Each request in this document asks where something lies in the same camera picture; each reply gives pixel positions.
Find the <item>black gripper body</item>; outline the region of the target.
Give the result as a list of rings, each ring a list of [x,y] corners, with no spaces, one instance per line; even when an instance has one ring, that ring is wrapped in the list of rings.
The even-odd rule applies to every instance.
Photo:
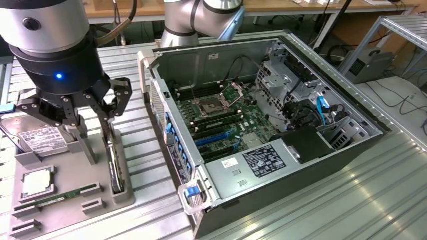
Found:
[[[33,53],[9,47],[35,86],[48,101],[71,96],[80,100],[89,93],[101,100],[111,89],[110,77],[101,67],[96,38],[88,33],[81,42],[61,52]]]

